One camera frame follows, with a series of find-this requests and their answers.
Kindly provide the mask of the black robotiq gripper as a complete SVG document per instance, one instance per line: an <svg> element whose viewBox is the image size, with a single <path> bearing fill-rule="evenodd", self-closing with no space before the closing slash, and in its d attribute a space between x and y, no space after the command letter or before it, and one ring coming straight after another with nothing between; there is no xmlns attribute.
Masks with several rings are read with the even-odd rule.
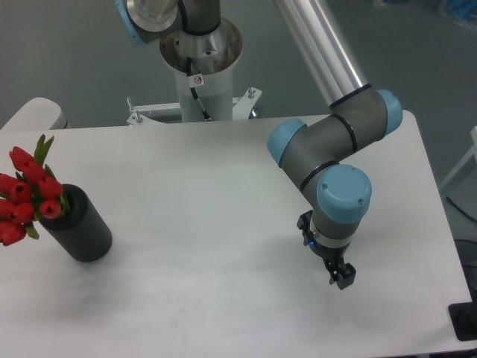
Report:
<svg viewBox="0 0 477 358"><path fill-rule="evenodd" d="M356 269L350 263L344 262L344 253L350 245L351 237L333 239L324 236L312 221L312 211L300 215L297 228L303 236L303 245L321 257L326 270L329 272L329 284L337 284L340 290L354 283Z"/></svg>

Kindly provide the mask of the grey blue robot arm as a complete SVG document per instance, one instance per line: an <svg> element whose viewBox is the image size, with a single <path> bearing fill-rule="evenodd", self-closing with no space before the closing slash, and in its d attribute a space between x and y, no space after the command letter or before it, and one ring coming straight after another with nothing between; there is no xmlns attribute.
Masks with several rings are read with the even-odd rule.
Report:
<svg viewBox="0 0 477 358"><path fill-rule="evenodd" d="M344 253L370 205L372 186L344 160L383 139L402 123L402 106L387 90L375 90L357 67L324 1L278 1L276 6L331 113L313 125L289 119L268 137L267 148L311 205L297 227L340 289L355 268ZM174 70L182 120L231 120L231 69L243 42L221 15L218 1L117 1L116 9L137 44L158 41Z"/></svg>

